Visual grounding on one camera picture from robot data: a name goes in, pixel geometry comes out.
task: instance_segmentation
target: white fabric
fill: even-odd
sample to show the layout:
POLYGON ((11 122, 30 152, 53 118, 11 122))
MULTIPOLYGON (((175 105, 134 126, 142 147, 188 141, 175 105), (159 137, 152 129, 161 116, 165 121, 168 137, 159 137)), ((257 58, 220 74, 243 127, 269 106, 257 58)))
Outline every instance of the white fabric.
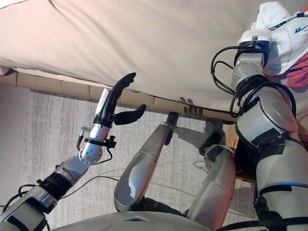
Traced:
POLYGON ((23 1, 28 1, 28 0, 1 0, 0 1, 0 9, 7 7, 9 5, 13 5, 13 4, 16 4, 16 3, 23 2, 23 1))
MULTIPOLYGON (((296 16, 297 13, 300 12, 291 16, 276 1, 263 3, 260 5, 257 21, 252 24, 252 29, 269 29, 296 16)), ((273 30, 271 39, 269 61, 263 72, 275 76, 283 74, 308 52, 308 17, 295 18, 273 30)))
MULTIPOLYGON (((0 63, 114 85, 228 111, 210 74, 213 55, 237 45, 263 0, 29 0, 0 10, 0 63)), ((283 0, 295 12, 307 0, 283 0)), ((232 63, 235 52, 221 59, 232 63)), ((231 82, 231 70, 217 77, 231 82)))

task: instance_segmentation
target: black cable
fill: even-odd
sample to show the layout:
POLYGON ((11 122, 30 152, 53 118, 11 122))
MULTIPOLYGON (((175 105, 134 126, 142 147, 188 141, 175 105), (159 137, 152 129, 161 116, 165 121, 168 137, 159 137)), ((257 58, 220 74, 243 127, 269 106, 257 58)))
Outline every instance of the black cable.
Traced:
POLYGON ((109 159, 103 160, 103 161, 101 161, 101 162, 97 162, 97 163, 95 163, 95 164, 93 164, 93 165, 99 165, 99 164, 102 164, 102 163, 107 162, 107 161, 109 161, 109 160, 112 160, 113 156, 112 156, 111 152, 109 151, 109 148, 107 148, 107 152, 108 152, 109 155, 110 155, 110 158, 109 158, 109 159))
POLYGON ((90 180, 88 180, 86 183, 84 183, 83 185, 81 185, 78 189, 76 189, 75 191, 73 191, 73 192, 70 193, 69 195, 66 195, 66 196, 62 197, 62 199, 67 198, 67 197, 69 197, 70 195, 76 193, 79 189, 81 189, 83 186, 85 186, 87 183, 89 183, 91 180, 93 180, 93 179, 95 179, 95 178, 108 178, 108 179, 111 179, 111 180, 116 180, 116 181, 118 181, 116 178, 112 178, 112 177, 107 177, 107 176, 96 176, 96 177, 93 177, 93 178, 91 178, 90 180))
POLYGON ((217 64, 225 64, 228 68, 234 69, 233 66, 231 66, 230 64, 228 64, 228 63, 226 63, 226 62, 224 62, 224 61, 221 61, 221 60, 218 60, 218 61, 215 62, 214 66, 213 66, 214 69, 216 68, 216 65, 217 65, 217 64))
POLYGON ((250 220, 226 225, 216 231, 229 231, 251 227, 285 227, 288 225, 308 224, 308 217, 273 219, 273 220, 250 220))
POLYGON ((35 186, 35 184, 24 184, 24 185, 20 186, 19 189, 18 189, 19 197, 22 197, 21 190, 22 190, 24 187, 34 187, 34 186, 35 186))
POLYGON ((45 227, 47 228, 47 230, 48 231, 50 231, 50 226, 49 226, 49 224, 48 224, 48 221, 46 220, 46 225, 45 225, 45 227))
MULTIPOLYGON (((24 195, 26 194, 28 191, 24 191, 24 192, 21 192, 21 195, 24 195)), ((8 202, 4 205, 3 207, 3 210, 2 210, 2 213, 9 207, 10 203, 15 200, 16 198, 19 197, 19 193, 16 194, 15 196, 13 196, 10 200, 8 200, 8 202)))
MULTIPOLYGON (((224 92, 228 93, 228 94, 231 94, 231 95, 234 95, 235 94, 235 91, 233 89, 231 89, 230 87, 226 86, 224 83, 222 83, 219 79, 217 79, 217 77, 215 76, 215 68, 214 68, 214 62, 215 62, 215 59, 217 58, 217 56, 224 52, 224 51, 227 51, 227 50, 233 50, 233 49, 254 49, 254 47, 241 47, 241 46, 231 46, 231 47, 225 47, 223 49, 221 49, 220 51, 218 51, 213 59, 212 59, 212 62, 211 62, 211 74, 212 74, 212 77, 213 77, 213 81, 215 83, 215 85, 223 90, 224 92)), ((218 63, 223 63, 225 64, 226 66, 228 67, 231 67, 229 64, 221 61, 221 62, 218 62, 218 63)))

